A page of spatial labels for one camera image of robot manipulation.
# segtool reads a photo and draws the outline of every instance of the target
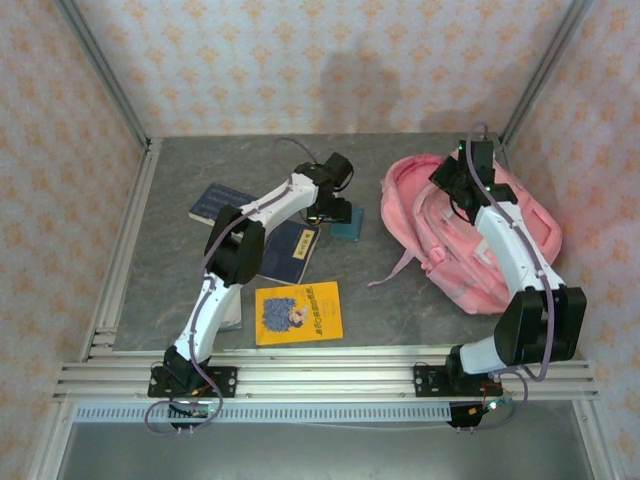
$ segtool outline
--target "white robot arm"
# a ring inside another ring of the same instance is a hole
[[[237,315],[242,286],[262,265],[267,236],[294,213],[307,209],[307,222],[351,222],[351,204],[337,196],[353,176],[348,159],[334,153],[324,163],[299,165],[290,178],[262,198],[241,208],[221,209],[205,249],[203,284],[184,330],[164,355],[162,373],[171,397],[174,390],[195,391],[203,379],[194,362],[211,356],[220,324]]]
[[[493,335],[452,348],[446,377],[454,386],[507,367],[569,360],[578,342],[586,297],[567,288],[544,259],[508,184],[494,182],[493,142],[461,141],[430,180],[462,208],[488,243],[504,274],[511,302]],[[544,378],[541,373],[536,380]]]
[[[284,182],[278,188],[272,190],[264,197],[241,207],[243,214],[250,214],[247,218],[253,222],[259,222],[264,226],[265,237],[288,219],[294,213],[311,207],[318,195],[318,187],[306,175],[294,173],[290,181]],[[219,285],[215,290],[203,299],[210,289],[210,285]],[[200,296],[196,306],[202,305],[199,311],[198,329],[194,336],[195,359],[202,363],[211,356],[213,341],[220,324],[228,315],[237,315],[239,312],[240,289],[242,285],[234,283],[225,286],[223,281],[213,272],[207,272],[202,283]],[[183,358],[189,358],[190,326],[196,314],[196,309],[191,312],[189,321],[175,342],[177,353]]]

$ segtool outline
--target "dark blue notebook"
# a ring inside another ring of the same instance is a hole
[[[238,192],[224,185],[212,183],[189,210],[194,220],[212,225],[225,205],[241,207],[256,197]],[[267,238],[259,275],[287,285],[302,281],[320,228],[285,220]]]

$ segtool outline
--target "patterned wallpaper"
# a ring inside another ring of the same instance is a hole
[[[141,152],[51,0],[0,2],[0,478],[77,361]]]
[[[564,232],[560,272],[589,306],[595,360],[627,474],[640,478],[640,3],[600,0],[523,127],[516,173]]]
[[[152,136],[498,130],[569,3],[78,1]]]

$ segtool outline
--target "black mounting bracket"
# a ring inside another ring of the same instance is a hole
[[[502,388],[493,385],[489,375],[465,375],[455,381],[447,367],[416,365],[413,367],[416,397],[499,397]]]
[[[234,398],[236,396],[238,387],[237,367],[205,366],[203,370],[215,382],[224,398]],[[209,388],[206,383],[191,391],[185,389],[163,365],[158,365],[151,369],[151,380],[149,381],[147,395],[149,398],[217,397],[213,389]]]
[[[462,369],[461,345],[453,347],[444,365],[415,364],[416,397],[500,397],[502,387],[488,374],[470,375]]]

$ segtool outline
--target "cable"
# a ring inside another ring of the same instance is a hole
[[[434,430],[436,428],[445,428],[449,425],[435,423],[435,425],[420,426],[420,427],[365,427],[364,425],[342,425],[339,423],[308,423],[308,422],[292,422],[291,425],[303,425],[307,427],[326,427],[345,430],[362,430],[362,431],[377,431],[377,432],[411,432],[421,430]]]
[[[522,415],[522,411],[524,410],[524,407],[526,406],[527,401],[529,400],[529,385],[527,385],[527,381],[517,371],[517,369],[510,370],[508,372],[503,372],[503,373],[504,374],[511,373],[511,374],[515,375],[516,377],[518,377],[520,379],[520,381],[522,382],[522,403],[521,403],[521,405],[518,408],[514,409],[513,412],[511,413],[511,415],[509,415],[507,418],[505,418],[503,420],[500,420],[499,422],[491,423],[489,425],[480,425],[478,427],[459,427],[458,430],[464,431],[464,432],[474,432],[476,430],[493,430],[493,429],[496,429],[496,428],[504,427],[506,424],[512,422],[518,416]]]
[[[318,159],[316,158],[316,156],[313,154],[313,152],[304,143],[302,143],[300,140],[296,140],[293,137],[287,137],[285,135],[282,135],[282,136],[276,138],[275,141],[273,142],[272,147],[271,147],[271,156],[273,158],[275,158],[276,160],[278,159],[278,157],[276,156],[276,149],[278,147],[278,143],[280,143],[280,142],[291,142],[294,145],[297,145],[302,150],[304,150],[307,155],[309,155],[309,158],[311,158],[313,163],[315,163],[315,164],[320,163],[318,161]]]
[[[471,221],[468,218],[464,218],[462,214],[458,212],[458,209],[455,207],[453,203],[453,198],[451,197],[449,197],[449,205],[451,205],[451,211],[456,214],[456,217],[460,218],[461,220],[464,220],[468,224],[471,224]]]
[[[554,308],[554,302],[553,302],[553,291],[551,289],[551,284],[549,283],[549,279],[547,278],[547,275],[544,273],[542,264],[540,263],[540,260],[536,255],[535,248],[529,241],[529,238],[522,231],[522,229],[515,224],[515,222],[513,221],[513,218],[511,218],[511,216],[498,204],[498,202],[496,202],[496,200],[493,198],[493,195],[491,195],[491,193],[489,193],[487,189],[484,188],[484,185],[482,184],[482,181],[480,180],[480,177],[478,176],[473,166],[473,159],[471,157],[471,139],[473,138],[473,134],[478,127],[484,128],[485,137],[488,137],[489,135],[489,126],[486,124],[486,122],[476,122],[473,125],[473,127],[471,127],[471,130],[467,134],[465,147],[466,147],[467,165],[469,167],[469,172],[471,173],[471,177],[473,178],[473,181],[478,186],[479,190],[482,192],[485,198],[489,201],[491,206],[498,211],[498,213],[502,216],[502,218],[506,220],[509,226],[516,232],[516,234],[520,238],[522,244],[527,250],[527,253],[529,254],[529,257],[531,258],[531,261],[533,262],[533,265],[536,268],[538,278],[540,278],[540,282],[544,287],[546,297],[547,297],[547,312],[548,312],[547,340],[544,347],[544,354],[542,356],[540,373],[538,374],[538,376],[535,376],[528,367],[524,367],[525,373],[531,378],[531,380],[533,380],[534,382],[541,382],[547,376],[547,370],[549,368],[549,363],[551,362],[551,350],[553,348],[553,334],[555,331],[555,308]],[[514,373],[514,372],[507,372],[506,370],[503,370],[504,373]]]
[[[202,277],[202,281],[203,282],[208,281],[209,282],[209,286],[208,286],[207,291],[205,292],[204,296],[202,297],[202,299],[200,300],[200,302],[198,302],[198,304],[196,306],[196,309],[195,309],[195,312],[194,312],[194,315],[193,315],[193,320],[191,321],[191,326],[189,328],[189,357],[190,357],[190,360],[191,360],[191,365],[193,366],[195,371],[198,372],[198,374],[202,377],[202,379],[207,384],[209,384],[209,386],[216,393],[216,395],[218,397],[218,406],[217,406],[216,410],[213,413],[211,413],[207,417],[207,419],[205,421],[203,421],[202,423],[199,423],[196,426],[189,425],[189,432],[191,434],[193,434],[196,430],[199,430],[201,428],[204,428],[204,427],[210,425],[211,422],[213,422],[213,420],[215,420],[215,418],[218,415],[220,415],[220,412],[222,410],[222,406],[224,404],[224,399],[222,397],[222,392],[220,391],[218,386],[215,384],[215,382],[200,367],[200,365],[198,365],[198,362],[196,361],[196,354],[195,354],[194,337],[195,337],[195,334],[196,334],[196,325],[197,325],[198,319],[200,317],[200,311],[202,310],[202,307],[206,303],[207,299],[211,296],[211,294],[214,292],[214,290],[216,288],[216,278],[217,277],[209,275],[209,272],[207,271],[207,264],[209,263],[209,261],[213,257],[213,254],[218,250],[218,248],[222,244],[223,240],[227,237],[227,235],[229,235],[231,233],[231,231],[236,226],[238,226],[240,223],[244,222],[248,217],[250,217],[254,213],[257,213],[261,209],[266,208],[266,207],[272,205],[273,203],[275,203],[275,202],[281,200],[282,198],[284,198],[284,196],[287,195],[287,193],[289,193],[292,190],[292,184],[293,184],[293,178],[290,175],[289,178],[287,179],[287,184],[285,185],[285,188],[282,190],[281,193],[279,193],[278,195],[276,195],[272,199],[267,200],[263,204],[258,205],[257,207],[253,208],[252,210],[243,213],[237,219],[235,219],[234,221],[229,223],[229,225],[227,225],[225,227],[225,229],[220,233],[218,238],[216,238],[216,240],[213,242],[213,245],[211,246],[211,248],[209,249],[207,254],[204,256],[204,259],[203,259],[203,261],[202,261],[202,263],[200,265],[200,276]],[[181,407],[181,408],[184,408],[185,406],[192,406],[192,407],[196,408],[196,407],[200,407],[202,405],[208,405],[208,404],[206,404],[206,403],[202,404],[202,403],[199,403],[197,401],[196,402],[185,402],[185,403],[182,403],[182,402],[176,402],[174,400],[160,400],[160,401],[155,402],[154,404],[152,404],[147,409],[147,411],[145,412],[145,415],[144,415],[145,426],[147,427],[147,430],[149,432],[151,432],[152,434],[154,434],[154,435],[161,436],[161,437],[168,437],[168,436],[180,435],[182,433],[182,428],[178,428],[177,430],[166,431],[166,432],[161,432],[161,431],[158,431],[158,430],[155,430],[155,429],[151,428],[151,425],[149,423],[149,416],[151,415],[151,411],[154,408],[156,408],[156,407],[158,407],[160,405],[173,405],[174,407],[177,406],[177,407]]]

